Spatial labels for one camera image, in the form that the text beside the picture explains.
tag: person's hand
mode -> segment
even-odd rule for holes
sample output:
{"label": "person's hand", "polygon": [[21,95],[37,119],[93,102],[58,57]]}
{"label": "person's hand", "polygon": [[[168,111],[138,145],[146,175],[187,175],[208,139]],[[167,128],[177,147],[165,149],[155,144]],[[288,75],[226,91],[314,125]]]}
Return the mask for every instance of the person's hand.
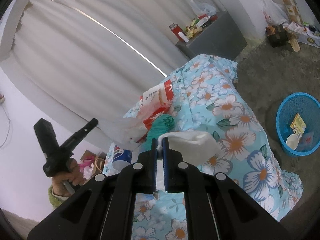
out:
{"label": "person's hand", "polygon": [[84,178],[80,172],[80,166],[75,159],[71,158],[70,172],[59,172],[52,177],[52,189],[53,193],[61,197],[70,197],[71,194],[67,191],[66,187],[62,184],[63,181],[68,180],[74,186],[83,185]]}

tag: curtain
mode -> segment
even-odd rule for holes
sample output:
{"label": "curtain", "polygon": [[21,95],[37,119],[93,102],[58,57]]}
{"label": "curtain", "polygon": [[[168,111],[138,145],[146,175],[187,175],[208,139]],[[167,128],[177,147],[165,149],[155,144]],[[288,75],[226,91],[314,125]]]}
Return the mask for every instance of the curtain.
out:
{"label": "curtain", "polygon": [[188,0],[29,3],[12,56],[39,88],[87,120],[122,116],[187,62],[169,25],[195,17]]}

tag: red thermos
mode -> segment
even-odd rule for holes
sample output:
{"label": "red thermos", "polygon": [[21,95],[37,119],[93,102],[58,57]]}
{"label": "red thermos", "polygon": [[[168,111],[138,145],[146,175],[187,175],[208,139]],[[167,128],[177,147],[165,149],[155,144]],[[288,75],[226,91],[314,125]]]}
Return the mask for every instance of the red thermos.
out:
{"label": "red thermos", "polygon": [[182,32],[185,34],[185,32],[179,27],[179,25],[173,23],[169,26],[170,30],[173,32],[174,35],[177,36],[177,38],[182,41],[185,42],[180,36],[179,36],[179,32]]}

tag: floral tablecloth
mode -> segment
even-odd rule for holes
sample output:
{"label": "floral tablecloth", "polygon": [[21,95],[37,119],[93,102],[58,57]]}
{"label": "floral tablecloth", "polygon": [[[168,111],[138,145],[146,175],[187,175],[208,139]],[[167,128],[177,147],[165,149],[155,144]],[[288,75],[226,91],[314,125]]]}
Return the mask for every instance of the floral tablecloth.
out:
{"label": "floral tablecloth", "polygon": [[[302,182],[298,175],[280,169],[265,131],[233,86],[236,68],[236,62],[199,55],[176,69],[164,80],[171,79],[174,92],[169,114],[175,117],[175,131],[208,131],[223,150],[212,152],[198,166],[200,171],[224,172],[280,221],[300,199]],[[138,110],[139,104],[126,117],[136,116]],[[109,158],[113,149],[111,145]],[[105,174],[110,167],[105,166]],[[132,239],[187,240],[183,194],[138,194]]]}

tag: blue plastic basket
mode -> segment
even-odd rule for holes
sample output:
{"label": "blue plastic basket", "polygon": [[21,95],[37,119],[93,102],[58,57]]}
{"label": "blue plastic basket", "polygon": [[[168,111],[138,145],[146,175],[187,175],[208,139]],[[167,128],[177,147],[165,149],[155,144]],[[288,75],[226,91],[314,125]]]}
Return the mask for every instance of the blue plastic basket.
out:
{"label": "blue plastic basket", "polygon": [[[312,144],[308,149],[302,151],[292,150],[286,144],[289,135],[293,134],[290,125],[297,113],[300,114],[307,126],[305,134],[314,133]],[[278,109],[276,128],[285,153],[291,157],[306,156],[313,153],[320,146],[320,103],[306,93],[289,95]]]}

